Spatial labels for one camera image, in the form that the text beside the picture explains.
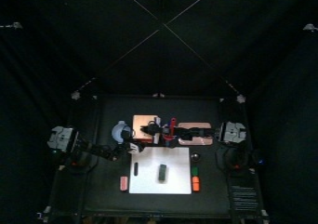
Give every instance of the black enclosure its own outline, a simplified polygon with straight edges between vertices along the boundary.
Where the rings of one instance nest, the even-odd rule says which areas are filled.
[[[42,223],[55,183],[51,128],[95,96],[158,93],[165,102],[246,98],[271,223],[317,223],[318,0],[0,0],[0,7],[0,223]],[[92,127],[82,116],[76,123]]]

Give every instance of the white object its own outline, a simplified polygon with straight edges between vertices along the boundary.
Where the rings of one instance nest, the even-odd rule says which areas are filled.
[[[74,93],[71,94],[71,98],[72,98],[74,100],[80,99],[80,93],[79,93],[79,91],[76,91],[76,92],[74,92]]]
[[[0,28],[24,29],[20,22],[14,22],[12,25],[0,25]]]
[[[63,126],[56,126],[52,130],[50,141],[47,145],[51,149],[59,149],[63,152],[67,151],[68,142],[71,141],[74,128],[66,128]]]
[[[312,32],[314,32],[314,30],[317,30],[317,31],[318,31],[318,28],[317,28],[317,27],[314,27],[314,25],[310,23],[310,24],[308,24],[308,25],[305,26],[304,30],[308,30],[308,31],[312,31]]]
[[[122,138],[122,131],[128,131],[132,132],[131,128],[128,127],[128,125],[126,124],[124,121],[119,121],[118,125],[114,127],[112,130],[112,136],[115,141],[122,144],[124,142],[123,138]]]
[[[128,151],[128,153],[141,153],[139,147],[134,143],[130,143],[130,144],[131,144],[131,150]]]
[[[246,102],[246,98],[242,95],[238,95],[237,101],[238,101],[238,103],[245,103]]]
[[[167,166],[165,181],[159,181],[161,165]],[[189,147],[147,147],[132,155],[130,193],[190,194],[190,179]]]
[[[241,143],[246,140],[246,128],[241,123],[226,123],[226,128],[223,132],[223,141],[230,141]]]

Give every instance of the orange block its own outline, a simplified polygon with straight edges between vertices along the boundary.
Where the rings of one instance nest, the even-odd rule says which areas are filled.
[[[199,191],[201,190],[201,180],[198,176],[193,177],[193,190]]]

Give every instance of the metal rod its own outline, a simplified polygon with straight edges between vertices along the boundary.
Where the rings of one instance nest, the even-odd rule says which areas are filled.
[[[151,15],[157,20],[159,20],[159,19],[154,16],[154,14],[146,9],[146,7],[145,7],[137,0],[134,0],[134,2],[150,13],[150,15]]]
[[[197,0],[167,23],[170,25],[202,0]]]
[[[159,32],[159,30],[155,30],[145,39],[142,42],[139,42],[126,53],[124,55],[116,59],[102,71],[100,73],[104,73],[107,70],[110,70],[126,57],[132,51],[137,50],[137,48]],[[82,91],[94,81],[96,80],[96,77],[94,77],[91,80],[88,80],[84,85],[75,91]]]

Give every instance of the small red object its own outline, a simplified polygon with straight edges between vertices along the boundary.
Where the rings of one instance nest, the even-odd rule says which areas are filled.
[[[167,140],[167,141],[174,140],[174,126],[175,126],[175,124],[177,124],[177,119],[171,118],[171,121],[170,121],[170,134],[165,135],[165,140]]]
[[[120,177],[120,190],[126,191],[128,189],[128,177],[122,176]]]

